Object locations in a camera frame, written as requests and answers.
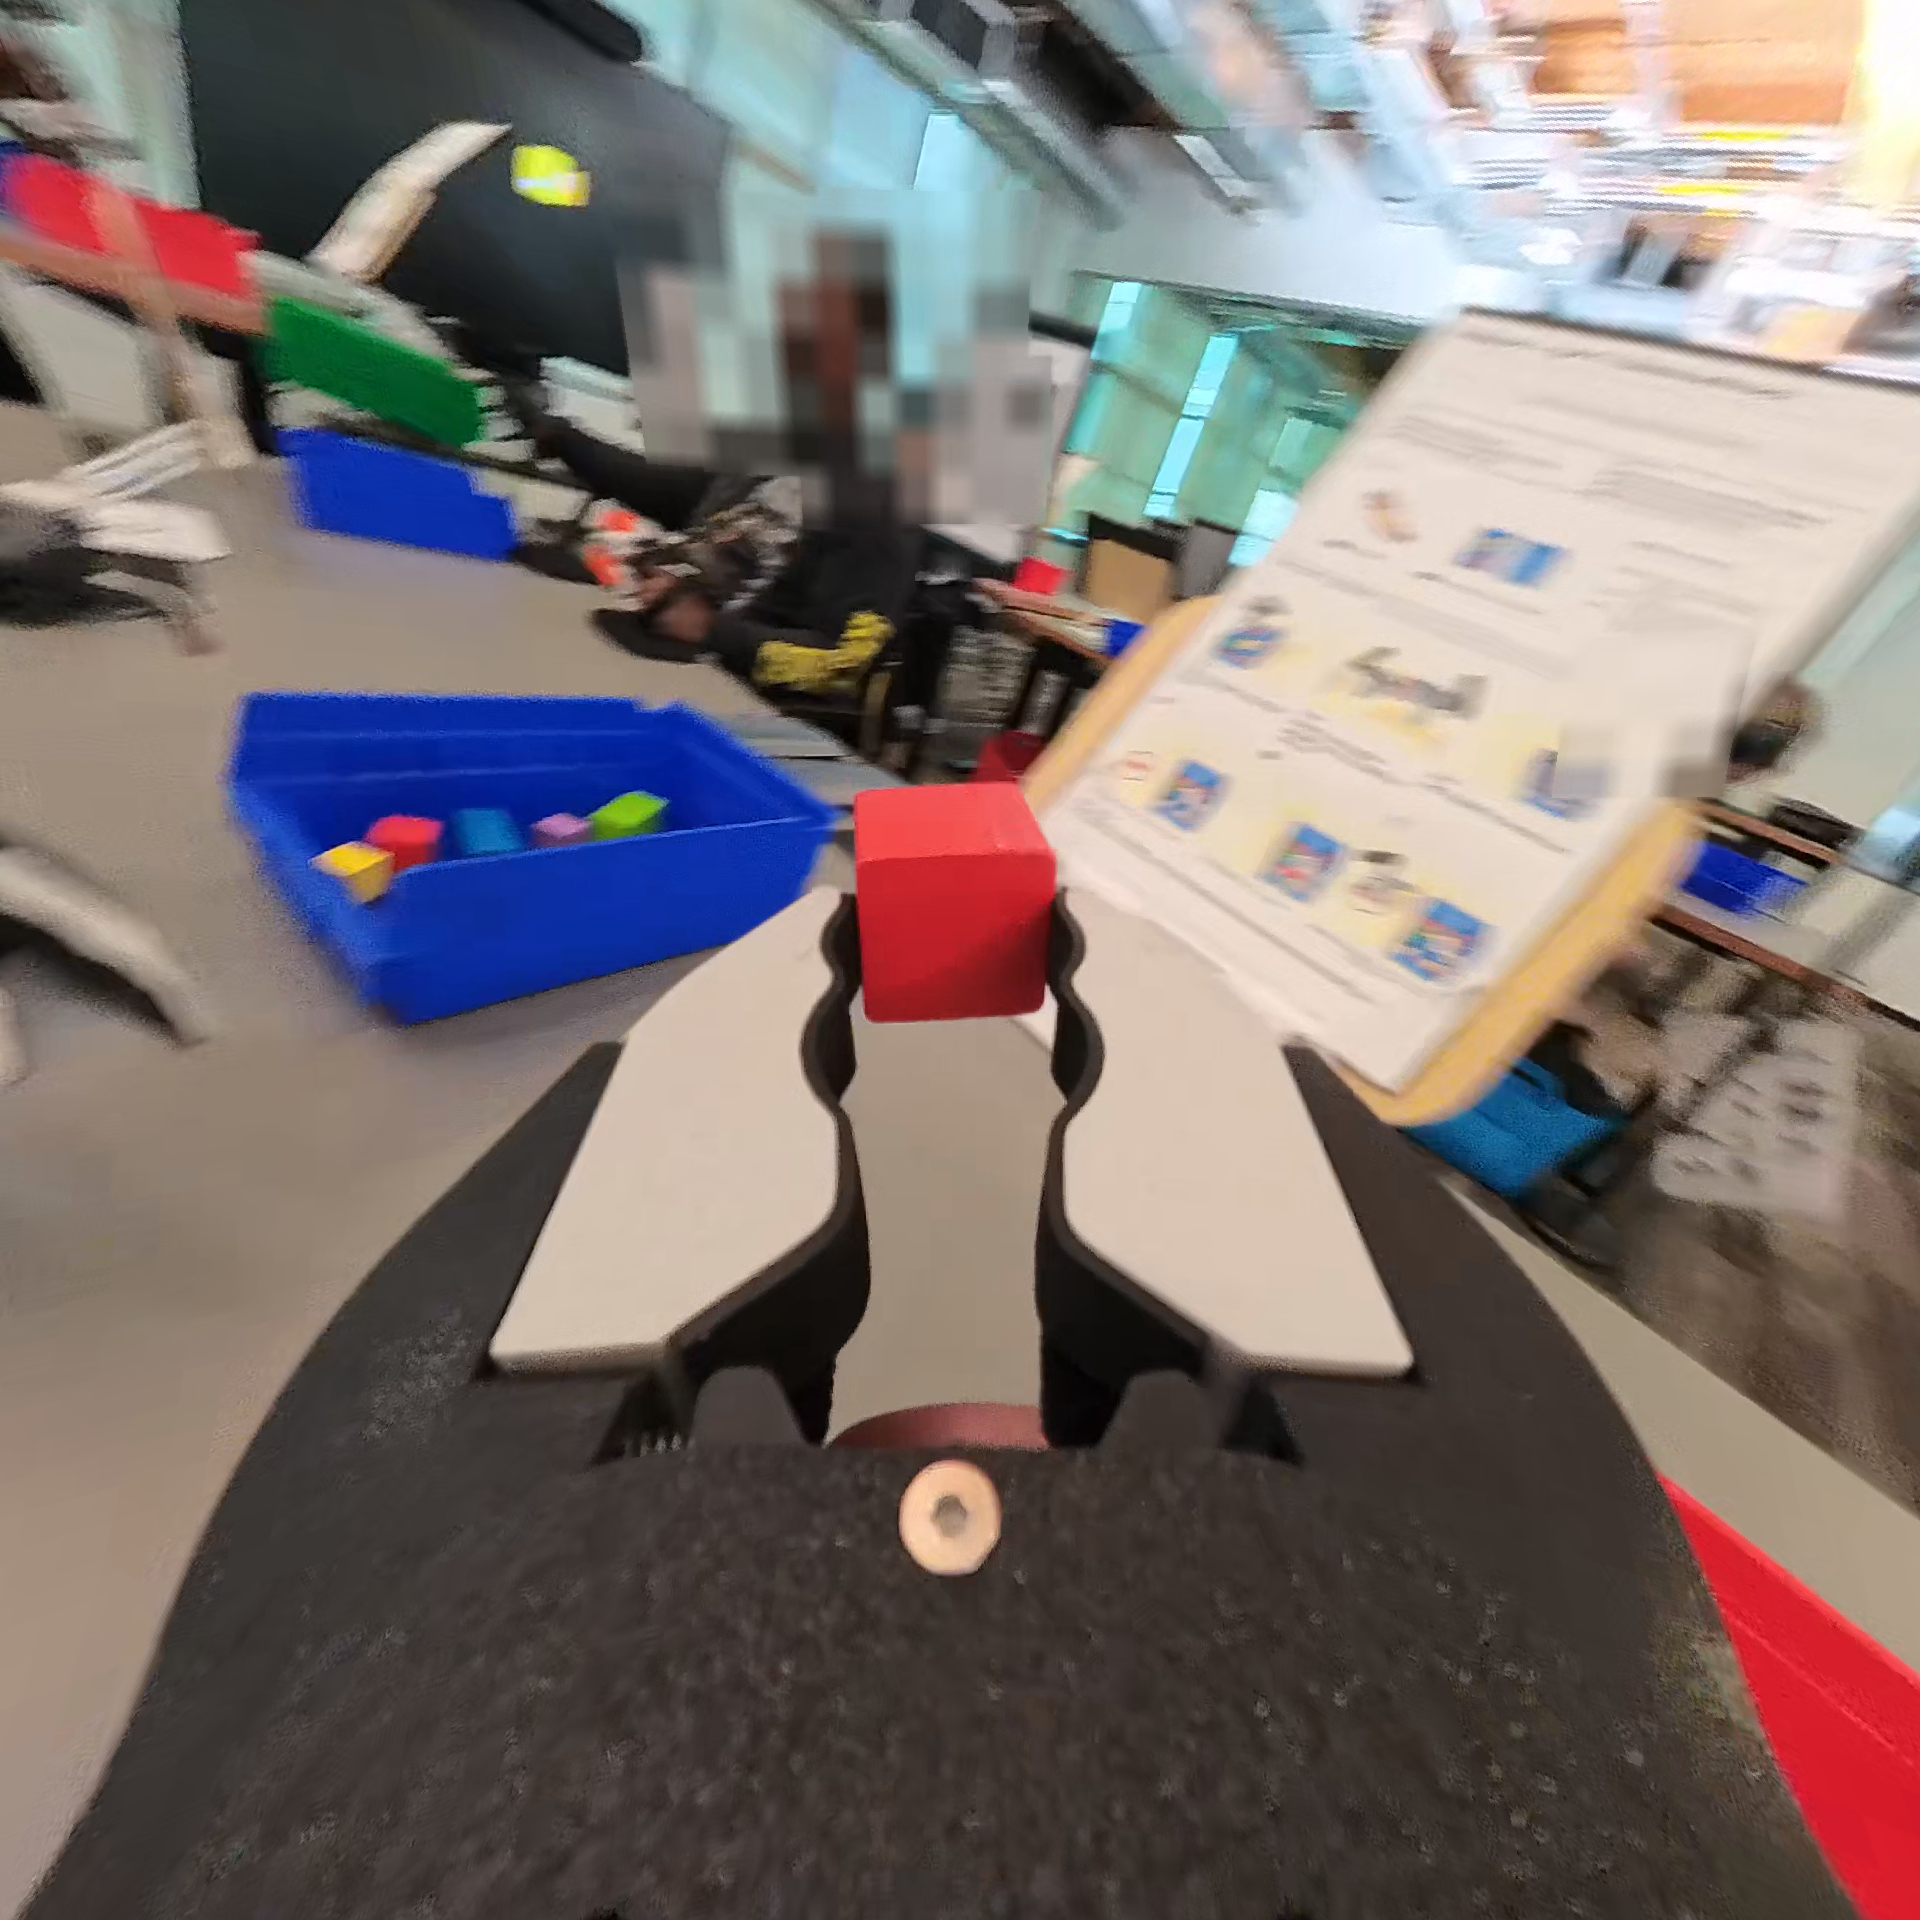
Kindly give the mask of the small blue plastic bin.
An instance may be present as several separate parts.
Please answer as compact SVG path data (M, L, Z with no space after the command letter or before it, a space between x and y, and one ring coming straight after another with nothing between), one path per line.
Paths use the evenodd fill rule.
M277 441L292 513L313 534L484 562L522 542L513 504L460 464L324 428L283 428Z
M1741 921L1788 920L1808 892L1808 876L1767 865L1723 844L1700 844L1679 893L1693 907L1709 907Z

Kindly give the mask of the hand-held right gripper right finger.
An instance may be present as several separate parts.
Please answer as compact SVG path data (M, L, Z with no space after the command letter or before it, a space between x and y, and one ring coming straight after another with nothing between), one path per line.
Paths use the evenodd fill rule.
M1277 1036L1197 952L1089 889L1056 904L1037 1233L1044 1342L1143 1374L1402 1380L1411 1340Z

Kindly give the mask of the red plastic bin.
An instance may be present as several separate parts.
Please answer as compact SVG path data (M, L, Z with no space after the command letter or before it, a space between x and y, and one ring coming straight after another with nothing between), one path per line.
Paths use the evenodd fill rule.
M1679 1483L1665 1490L1837 1881L1866 1918L1915 1918L1915 1670Z

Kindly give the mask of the red wooden block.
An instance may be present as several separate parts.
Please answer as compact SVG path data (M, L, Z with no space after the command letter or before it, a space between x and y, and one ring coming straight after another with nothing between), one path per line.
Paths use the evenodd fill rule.
M1019 784L876 788L856 801L852 829L868 1021L1043 1009L1058 868Z

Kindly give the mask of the instruction sheet board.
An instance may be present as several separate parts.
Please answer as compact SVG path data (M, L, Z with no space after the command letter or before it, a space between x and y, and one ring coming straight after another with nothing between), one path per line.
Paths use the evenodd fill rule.
M1029 792L1081 928L1197 952L1389 1123L1475 1104L1685 866L1915 531L1915 385L1463 310Z

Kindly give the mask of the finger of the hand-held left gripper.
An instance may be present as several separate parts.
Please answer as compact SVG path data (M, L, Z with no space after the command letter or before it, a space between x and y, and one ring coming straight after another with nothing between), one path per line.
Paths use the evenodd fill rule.
M3 848L4 952L24 944L89 969L183 1048L218 1027L208 996L181 954L101 883L39 848Z

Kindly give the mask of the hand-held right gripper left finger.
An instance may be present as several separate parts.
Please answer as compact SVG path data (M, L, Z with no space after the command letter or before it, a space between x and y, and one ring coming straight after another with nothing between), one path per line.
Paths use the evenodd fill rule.
M628 1029L491 1334L498 1374L834 1371L874 1285L856 994L856 901L815 889Z

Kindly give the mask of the blue floor tub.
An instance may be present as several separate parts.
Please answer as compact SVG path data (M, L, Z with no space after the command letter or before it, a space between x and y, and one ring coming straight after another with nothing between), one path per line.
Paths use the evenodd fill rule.
M1404 1136L1501 1201L1613 1141L1627 1110L1585 1064L1524 1058L1468 1110Z

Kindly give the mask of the black monitor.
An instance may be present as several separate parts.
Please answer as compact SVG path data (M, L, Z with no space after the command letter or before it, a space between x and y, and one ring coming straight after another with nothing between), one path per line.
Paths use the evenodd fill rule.
M450 170L380 284L484 346L627 376L657 276L728 264L728 124L573 3L183 3L204 211L311 256L376 171L445 129L504 129Z

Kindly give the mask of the white floor sign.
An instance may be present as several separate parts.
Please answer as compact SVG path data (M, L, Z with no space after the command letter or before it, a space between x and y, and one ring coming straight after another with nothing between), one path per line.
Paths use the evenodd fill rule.
M1861 1126L1861 1037L1828 1017L1760 1033L1732 1016L1667 1027L1653 1188L1676 1202L1835 1221Z

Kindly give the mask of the pile of coloured wooden blocks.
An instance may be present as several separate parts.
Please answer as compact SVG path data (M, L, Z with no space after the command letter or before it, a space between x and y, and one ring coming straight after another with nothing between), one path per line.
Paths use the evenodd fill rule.
M669 825L669 801L634 788L587 813L551 812L522 822L504 808L460 808L445 818L384 813L354 838L324 848L306 866L349 901L384 898L405 873L443 860L560 852L650 837Z

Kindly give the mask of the green plastic bin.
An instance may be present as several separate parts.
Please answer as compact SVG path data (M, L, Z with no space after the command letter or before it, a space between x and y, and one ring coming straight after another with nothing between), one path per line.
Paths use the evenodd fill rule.
M264 409L279 428L287 394L331 401L405 435L473 449L490 435L490 405L473 376L377 326L299 297L271 296L261 341Z

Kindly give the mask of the grey desk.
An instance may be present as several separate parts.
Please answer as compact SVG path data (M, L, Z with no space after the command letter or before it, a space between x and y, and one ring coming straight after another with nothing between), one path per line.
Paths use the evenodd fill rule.
M215 1021L177 1048L16 962L27 1056L3 1150L3 1901L13 1916L122 1737L192 1550L283 1380L353 1286L673 968L442 1025L370 1020L233 833L235 701L265 688L745 696L587 634L516 568L308 534L281 472L208 472L232 557L218 652L151 621L4 638L4 825L132 904ZM874 1297L833 1429L1033 1403L1026 1275L1056 1106L1019 1025L857 1030L850 1116ZM1915 1516L1506 1226L1660 1470L1915 1670Z

